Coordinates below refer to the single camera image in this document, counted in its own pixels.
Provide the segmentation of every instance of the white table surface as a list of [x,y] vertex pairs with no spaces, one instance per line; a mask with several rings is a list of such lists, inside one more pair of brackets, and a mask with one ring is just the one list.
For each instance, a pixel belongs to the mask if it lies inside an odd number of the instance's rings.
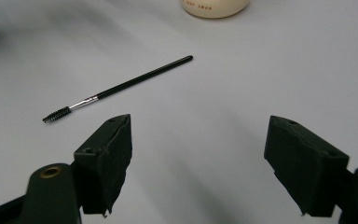
[[0,204],[23,195],[36,169],[71,163],[104,121],[131,114],[133,157],[113,213],[83,223],[337,223],[337,207],[302,217],[263,153],[276,115],[358,168],[358,1],[253,0],[222,20],[192,17],[179,0],[25,2],[0,5]]

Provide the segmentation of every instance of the screw hole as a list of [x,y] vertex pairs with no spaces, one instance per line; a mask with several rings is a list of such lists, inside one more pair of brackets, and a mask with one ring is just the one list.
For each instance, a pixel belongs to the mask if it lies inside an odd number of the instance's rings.
[[44,179],[52,178],[58,175],[61,172],[61,170],[62,168],[60,166],[49,167],[46,170],[44,170],[42,173],[40,173],[40,177]]
[[86,148],[83,149],[83,152],[93,153],[93,152],[94,152],[94,149],[92,149],[92,147],[86,147]]

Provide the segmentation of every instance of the brush bristles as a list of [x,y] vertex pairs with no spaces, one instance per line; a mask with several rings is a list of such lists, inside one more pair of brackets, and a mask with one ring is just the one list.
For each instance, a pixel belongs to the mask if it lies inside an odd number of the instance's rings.
[[55,121],[57,119],[61,119],[61,118],[65,117],[65,116],[67,116],[70,113],[71,113],[71,109],[68,106],[66,106],[63,109],[59,109],[56,112],[51,113],[50,115],[45,117],[43,119],[43,122],[50,123],[50,122]]

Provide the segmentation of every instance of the spoolie brush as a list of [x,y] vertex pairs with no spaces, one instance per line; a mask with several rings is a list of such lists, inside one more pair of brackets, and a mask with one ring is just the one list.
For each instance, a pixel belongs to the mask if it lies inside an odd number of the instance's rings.
[[129,81],[121,83],[120,85],[115,86],[115,87],[113,87],[113,88],[111,88],[109,90],[102,91],[102,92],[100,92],[100,93],[98,93],[96,95],[93,95],[93,96],[91,96],[91,97],[89,97],[87,99],[84,99],[84,100],[80,101],[79,103],[77,103],[75,105],[66,106],[66,107],[64,107],[62,109],[57,110],[54,113],[51,113],[47,117],[45,117],[43,119],[43,122],[51,123],[51,122],[53,122],[53,121],[55,121],[57,119],[61,119],[61,118],[65,117],[65,116],[67,116],[68,114],[70,114],[74,109],[77,109],[77,108],[79,108],[79,107],[81,107],[83,105],[89,105],[91,103],[94,103],[94,102],[96,102],[98,100],[101,100],[101,99],[103,99],[103,98],[105,98],[107,96],[110,96],[110,95],[112,95],[112,94],[114,94],[114,93],[116,93],[118,91],[123,91],[123,90],[127,89],[128,87],[131,87],[131,86],[133,86],[135,84],[138,84],[140,82],[143,82],[143,81],[145,81],[145,80],[147,80],[147,79],[149,79],[151,77],[154,77],[156,75],[164,73],[164,72],[166,72],[166,71],[168,71],[170,69],[173,69],[174,67],[177,67],[177,66],[179,66],[179,65],[181,65],[183,63],[190,62],[192,59],[193,59],[193,56],[191,56],[191,55],[187,56],[187,57],[185,57],[183,59],[180,59],[180,60],[175,61],[173,63],[169,63],[169,64],[164,65],[164,66],[162,66],[162,67],[160,67],[160,68],[158,68],[156,70],[148,72],[148,73],[146,73],[144,75],[141,75],[139,77],[136,77],[136,78],[133,78],[133,79],[131,79]]

